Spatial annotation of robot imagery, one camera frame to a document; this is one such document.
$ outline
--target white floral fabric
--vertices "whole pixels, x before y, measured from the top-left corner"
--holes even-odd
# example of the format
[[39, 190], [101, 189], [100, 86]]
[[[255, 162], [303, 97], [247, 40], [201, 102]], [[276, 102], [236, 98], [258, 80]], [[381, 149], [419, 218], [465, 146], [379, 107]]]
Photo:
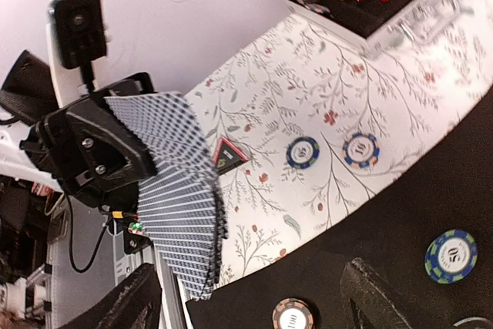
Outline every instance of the white floral fabric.
[[[198, 85], [187, 99], [210, 148], [225, 136], [250, 161], [220, 177], [230, 238], [220, 286], [266, 267], [356, 211], [439, 142], [493, 83], [493, 0], [428, 47], [376, 60], [291, 15]], [[370, 169], [344, 162], [352, 133], [373, 133]], [[287, 165], [298, 136], [320, 145], [307, 170]]]

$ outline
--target fanned playing cards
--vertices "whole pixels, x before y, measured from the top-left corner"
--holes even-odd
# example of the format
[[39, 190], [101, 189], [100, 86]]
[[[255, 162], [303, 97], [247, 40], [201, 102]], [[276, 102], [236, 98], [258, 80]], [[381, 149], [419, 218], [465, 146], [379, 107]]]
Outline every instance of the fanned playing cards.
[[217, 172], [200, 125], [179, 92], [111, 96], [106, 102], [146, 144], [157, 175], [139, 182], [137, 213], [191, 298], [218, 283], [226, 214]]

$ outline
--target white poker chip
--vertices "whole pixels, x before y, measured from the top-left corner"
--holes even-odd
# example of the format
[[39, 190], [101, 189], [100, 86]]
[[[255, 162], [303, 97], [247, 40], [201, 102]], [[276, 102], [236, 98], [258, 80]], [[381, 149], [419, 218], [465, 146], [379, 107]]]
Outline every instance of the white poker chip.
[[484, 317], [466, 317], [454, 326], [460, 329], [493, 329], [493, 323]]
[[308, 305], [296, 298], [286, 298], [272, 313], [274, 329], [314, 329], [314, 316]]
[[357, 169], [364, 169], [378, 162], [380, 148], [372, 134], [355, 133], [344, 143], [344, 160]]

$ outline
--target green poker chip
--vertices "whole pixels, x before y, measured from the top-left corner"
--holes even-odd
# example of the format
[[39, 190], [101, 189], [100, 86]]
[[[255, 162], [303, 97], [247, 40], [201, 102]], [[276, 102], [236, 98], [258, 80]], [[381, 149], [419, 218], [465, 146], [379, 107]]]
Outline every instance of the green poker chip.
[[297, 170], [311, 167], [318, 159], [320, 147], [314, 138], [301, 136], [295, 139], [286, 151], [287, 164]]
[[468, 276], [478, 260], [474, 237], [460, 229], [449, 230], [428, 247], [424, 269], [439, 284], [453, 284]]

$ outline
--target screw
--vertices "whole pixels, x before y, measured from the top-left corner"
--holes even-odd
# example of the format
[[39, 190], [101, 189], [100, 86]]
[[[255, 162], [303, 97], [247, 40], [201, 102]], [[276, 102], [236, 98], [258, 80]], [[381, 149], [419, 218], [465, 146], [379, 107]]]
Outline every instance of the screw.
[[96, 173], [98, 175], [102, 175], [106, 172], [106, 166], [105, 165], [99, 165], [96, 167]]
[[86, 149], [91, 149], [93, 145], [94, 145], [94, 140], [92, 140], [91, 138], [85, 138], [82, 141], [82, 146]]

